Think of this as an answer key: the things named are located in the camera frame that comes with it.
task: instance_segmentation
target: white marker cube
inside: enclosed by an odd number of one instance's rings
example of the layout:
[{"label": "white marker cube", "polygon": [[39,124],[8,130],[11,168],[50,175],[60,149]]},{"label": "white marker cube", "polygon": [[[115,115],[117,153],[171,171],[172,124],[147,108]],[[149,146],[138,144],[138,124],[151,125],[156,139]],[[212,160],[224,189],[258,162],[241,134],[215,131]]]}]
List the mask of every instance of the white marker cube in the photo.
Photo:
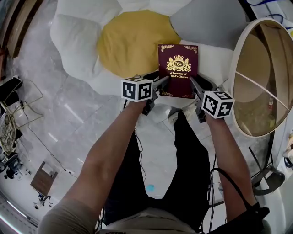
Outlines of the white marker cube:
[{"label": "white marker cube", "polygon": [[234,103],[235,100],[226,91],[208,91],[204,94],[201,108],[218,119],[229,116]]},{"label": "white marker cube", "polygon": [[152,80],[131,77],[121,81],[121,97],[130,101],[152,99]]}]

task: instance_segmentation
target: marble floor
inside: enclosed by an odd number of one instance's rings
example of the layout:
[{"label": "marble floor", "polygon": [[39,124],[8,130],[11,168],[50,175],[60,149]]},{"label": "marble floor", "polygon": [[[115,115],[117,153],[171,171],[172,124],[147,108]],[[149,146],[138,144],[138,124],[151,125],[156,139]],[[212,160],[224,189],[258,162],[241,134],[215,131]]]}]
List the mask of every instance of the marble floor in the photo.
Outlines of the marble floor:
[{"label": "marble floor", "polygon": [[[43,98],[31,105],[34,111],[41,113],[43,117],[29,124],[39,139],[27,125],[22,127],[23,137],[19,143],[19,151],[24,165],[32,172],[32,175],[27,175],[27,180],[32,179],[44,160],[59,172],[50,190],[52,201],[55,203],[74,183],[89,149],[117,117],[121,104],[120,97],[99,95],[87,83],[68,76],[64,71],[60,55],[49,35],[56,6],[57,0],[44,0],[25,36],[19,57],[8,61],[8,77],[19,75],[24,79],[24,87],[20,90],[23,100],[30,102],[40,97],[36,87],[27,79],[33,81],[43,93]],[[156,106],[149,116],[141,116],[136,126],[143,146],[142,165],[146,171],[146,190],[155,198],[164,196],[177,166],[174,129],[167,121],[170,108]],[[30,120],[38,117],[26,107],[25,113],[19,111],[15,114],[18,125],[27,123],[25,114]],[[238,131],[232,118],[226,121],[253,174],[257,167],[248,147],[257,149],[261,161],[267,138],[247,138]],[[208,149],[212,164],[215,150],[207,124],[199,124],[194,116],[190,125]],[[214,181],[219,182],[217,174]],[[5,186],[8,185],[0,186],[4,193],[7,189]],[[20,204],[17,195],[13,194],[13,189],[7,193],[13,196],[18,206],[26,209],[38,220],[50,209],[46,207],[35,211],[31,204]],[[221,199],[220,193],[216,192],[216,201]],[[223,224],[225,217],[221,216],[220,220],[219,225]]]}]

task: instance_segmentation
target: book cover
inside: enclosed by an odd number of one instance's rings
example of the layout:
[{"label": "book cover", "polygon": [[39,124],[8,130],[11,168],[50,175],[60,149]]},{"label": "book cover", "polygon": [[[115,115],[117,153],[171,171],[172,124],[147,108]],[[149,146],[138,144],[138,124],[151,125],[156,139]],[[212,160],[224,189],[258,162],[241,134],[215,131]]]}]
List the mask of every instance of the book cover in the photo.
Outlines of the book cover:
[{"label": "book cover", "polygon": [[189,77],[197,76],[198,46],[159,45],[159,76],[171,77],[160,95],[194,99]]}]

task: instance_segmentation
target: round mirror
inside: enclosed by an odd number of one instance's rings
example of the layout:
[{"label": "round mirror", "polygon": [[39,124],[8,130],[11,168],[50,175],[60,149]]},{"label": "round mirror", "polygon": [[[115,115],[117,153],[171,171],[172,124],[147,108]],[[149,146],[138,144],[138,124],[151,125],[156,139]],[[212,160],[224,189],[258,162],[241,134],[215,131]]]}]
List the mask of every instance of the round mirror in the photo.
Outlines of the round mirror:
[{"label": "round mirror", "polygon": [[274,131],[293,105],[293,40],[277,21],[260,19],[242,33],[230,70],[233,117],[241,132]]}]

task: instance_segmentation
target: forearm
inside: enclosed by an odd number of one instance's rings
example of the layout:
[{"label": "forearm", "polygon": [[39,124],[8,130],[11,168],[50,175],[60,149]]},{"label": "forearm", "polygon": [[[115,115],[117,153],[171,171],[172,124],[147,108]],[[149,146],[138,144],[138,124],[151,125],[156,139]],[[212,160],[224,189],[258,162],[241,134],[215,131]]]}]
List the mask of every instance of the forearm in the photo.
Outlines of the forearm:
[{"label": "forearm", "polygon": [[144,103],[130,103],[97,140],[65,200],[78,200],[98,218],[126,153]]},{"label": "forearm", "polygon": [[[222,119],[207,118],[212,133],[218,168],[224,170],[240,188],[245,199],[251,205],[255,204],[250,172],[230,129]],[[232,220],[246,210],[240,196],[231,183],[220,174],[227,209],[227,219]]]}]

